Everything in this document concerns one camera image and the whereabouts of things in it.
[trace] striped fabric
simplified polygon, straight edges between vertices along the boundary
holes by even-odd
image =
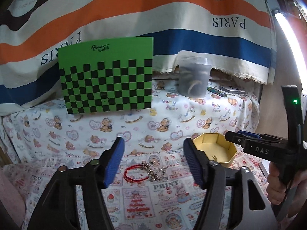
[[[170,72],[179,52],[194,52],[231,75],[274,80],[265,0],[14,0],[0,17],[0,116],[60,89],[60,47],[125,36],[154,37],[155,71]]]

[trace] checkerboard pattern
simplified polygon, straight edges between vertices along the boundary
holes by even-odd
[[[68,114],[151,107],[152,59],[63,68],[60,80]]]

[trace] gold box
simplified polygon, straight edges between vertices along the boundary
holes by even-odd
[[[219,133],[203,133],[193,140],[196,148],[206,153],[209,160],[217,161],[224,167],[229,167],[237,149],[235,145],[228,142],[225,136]]]

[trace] red cord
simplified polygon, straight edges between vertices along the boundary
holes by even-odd
[[[134,182],[142,182],[144,180],[147,180],[149,177],[145,177],[143,179],[140,179],[140,180],[135,180],[135,179],[132,179],[131,177],[127,176],[127,172],[128,170],[133,170],[133,169],[136,169],[136,168],[142,168],[143,165],[142,164],[136,164],[136,165],[132,165],[131,167],[129,168],[126,168],[125,172],[124,172],[124,179],[127,181],[127,182],[131,182],[131,183],[134,183]]]

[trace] orange stripe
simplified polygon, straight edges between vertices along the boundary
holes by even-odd
[[[173,2],[194,3],[216,16],[242,15],[261,26],[271,27],[269,15],[244,0],[93,0],[84,7],[47,23],[18,46],[0,44],[0,65],[37,56],[93,21],[143,12]]]

